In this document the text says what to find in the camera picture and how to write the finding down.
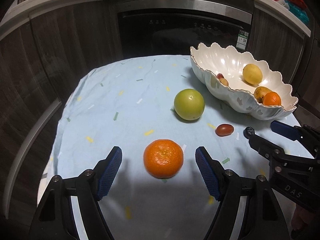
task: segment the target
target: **mango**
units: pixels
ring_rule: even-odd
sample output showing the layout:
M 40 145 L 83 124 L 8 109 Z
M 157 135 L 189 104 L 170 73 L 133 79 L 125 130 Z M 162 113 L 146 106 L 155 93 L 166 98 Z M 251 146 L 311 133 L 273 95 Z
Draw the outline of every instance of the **mango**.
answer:
M 258 103 L 263 103 L 264 96 L 272 92 L 269 88 L 266 87 L 257 87 L 256 90 L 254 91 L 253 95 L 255 99 L 258 101 Z

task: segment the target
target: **stainless steel trim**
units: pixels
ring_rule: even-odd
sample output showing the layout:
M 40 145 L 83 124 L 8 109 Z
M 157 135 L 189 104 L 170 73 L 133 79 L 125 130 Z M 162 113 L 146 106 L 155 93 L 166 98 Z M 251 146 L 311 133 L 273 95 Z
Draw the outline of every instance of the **stainless steel trim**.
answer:
M 21 168 L 22 162 L 24 158 L 26 157 L 28 151 L 30 150 L 33 142 L 36 140 L 37 136 L 43 129 L 43 127 L 47 124 L 49 119 L 54 115 L 54 113 L 59 109 L 59 107 L 62 106 L 62 103 L 57 98 L 41 115 L 39 120 L 36 122 L 36 124 L 32 127 L 28 135 L 26 136 L 25 140 L 20 146 L 20 149 L 13 160 L 13 163 L 11 165 L 6 184 L 4 186 L 4 194 L 3 194 L 3 200 L 2 200 L 2 208 L 3 208 L 3 214 L 5 215 L 5 218 L 9 218 L 9 205 L 10 205 L 10 199 L 11 194 L 13 190 L 13 186 L 15 183 L 15 180 L 17 178 L 18 172 Z
M 302 47 L 301 47 L 300 55 L 299 55 L 298 61 L 297 61 L 297 63 L 296 63 L 296 66 L 294 67 L 294 70 L 293 70 L 293 73 L 292 73 L 292 75 L 291 75 L 291 78 L 290 78 L 290 80 L 289 80 L 289 84 L 292 83 L 293 78 L 294 78 L 294 76 L 295 76 L 295 74 L 296 74 L 296 72 L 297 72 L 297 70 L 298 70 L 298 67 L 299 67 L 300 62 L 301 62 L 301 59 L 302 59 L 304 47 L 305 47 L 305 45 L 306 45 L 306 41 L 307 41 L 307 39 L 309 39 L 309 37 L 306 37 L 305 35 L 303 35 L 303 36 L 304 36 L 304 39 L 303 39 L 303 44 L 302 44 Z
M 252 14 L 248 12 L 228 5 L 204 0 L 136 0 L 119 3 L 117 5 L 118 12 L 155 8 L 189 9 L 210 12 L 227 16 L 247 24 L 251 24 L 252 20 Z

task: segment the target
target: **small red fruit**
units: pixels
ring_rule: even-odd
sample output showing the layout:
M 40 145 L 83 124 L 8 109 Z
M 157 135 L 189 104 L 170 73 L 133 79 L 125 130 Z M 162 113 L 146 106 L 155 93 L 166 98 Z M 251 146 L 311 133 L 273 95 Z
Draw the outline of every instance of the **small red fruit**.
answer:
M 219 74 L 217 75 L 217 78 L 218 78 L 218 79 L 224 78 L 224 76 L 223 76 L 221 73 L 219 73 Z

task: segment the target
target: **gold rim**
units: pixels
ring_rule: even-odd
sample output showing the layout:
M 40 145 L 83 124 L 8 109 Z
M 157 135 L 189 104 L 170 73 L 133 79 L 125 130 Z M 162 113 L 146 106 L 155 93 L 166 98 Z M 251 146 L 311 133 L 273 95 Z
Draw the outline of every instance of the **gold rim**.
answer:
M 193 53 L 192 53 L 192 48 L 194 48 L 194 49 L 196 49 L 196 50 L 199 50 L 200 44 L 203 44 L 204 46 L 206 46 L 206 45 L 205 45 L 204 43 L 202 43 L 202 42 L 198 44 L 198 49 L 194 48 L 193 46 L 190 46 L 190 56 L 192 57 L 193 61 L 195 62 L 195 64 L 197 65 L 198 68 L 200 68 L 202 71 L 209 71 L 211 74 L 213 74 L 213 75 L 215 76 L 215 78 L 216 78 L 217 80 L 219 80 L 219 79 L 217 78 L 217 76 L 215 75 L 215 73 L 213 73 L 213 72 L 212 72 L 211 70 L 209 70 L 209 69 L 203 69 L 203 68 L 201 68 L 201 67 L 198 65 L 197 61 L 195 60 L 195 57 L 193 56 Z M 210 47 L 207 47 L 207 46 L 206 46 L 206 47 L 207 47 L 207 48 L 211 48 L 213 44 L 217 44 L 221 49 L 227 49 L 228 47 L 233 47 L 233 46 L 229 45 L 229 46 L 226 47 L 226 48 L 222 48 L 222 47 L 221 47 L 218 43 L 216 43 L 216 42 L 212 43 Z M 282 82 L 283 84 L 285 84 L 285 83 L 282 81 L 282 74 L 281 74 L 279 71 L 272 71 L 272 72 L 278 72 L 278 73 L 281 75 L 281 82 Z M 229 88 L 231 91 L 243 91 L 243 92 L 247 92 L 247 93 L 249 93 L 251 96 L 254 97 L 254 95 L 253 95 L 250 91 L 248 91 L 248 90 L 244 90 L 244 89 L 232 89 L 232 88 L 229 87 L 229 86 L 225 86 L 225 87 Z M 259 102 L 256 100 L 257 104 L 259 104 L 260 106 L 268 107 L 268 108 L 270 108 L 270 107 L 271 107 L 271 108 L 278 108 L 278 109 L 281 109 L 281 108 L 282 108 L 285 112 L 290 112 L 290 111 L 294 110 L 295 108 L 297 108 L 296 104 L 298 103 L 298 101 L 299 101 L 299 100 L 298 100 L 298 98 L 297 98 L 296 102 L 291 105 L 292 108 L 289 109 L 289 110 L 286 110 L 286 109 L 284 109 L 283 106 L 265 106 L 264 104 L 261 104 L 261 103 L 259 103 Z

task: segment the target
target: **fruit bowl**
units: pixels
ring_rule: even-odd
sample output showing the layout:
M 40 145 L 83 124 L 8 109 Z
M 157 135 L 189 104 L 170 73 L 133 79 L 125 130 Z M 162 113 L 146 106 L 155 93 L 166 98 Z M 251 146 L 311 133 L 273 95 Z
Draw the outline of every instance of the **fruit bowl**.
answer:
M 224 49 L 217 43 L 212 43 L 210 47 L 200 43 L 198 49 L 190 47 L 190 58 L 193 72 L 209 92 L 237 112 L 259 120 L 270 120 L 284 118 L 297 108 L 298 98 L 291 96 L 292 86 L 284 84 L 280 72 L 271 71 L 266 61 L 255 60 L 250 52 L 240 53 L 233 46 Z M 262 71 L 263 78 L 259 85 L 250 85 L 243 80 L 242 70 L 249 63 L 257 65 Z M 219 81 L 218 73 L 223 74 L 229 86 Z M 253 95 L 258 86 L 278 93 L 282 106 L 258 103 Z

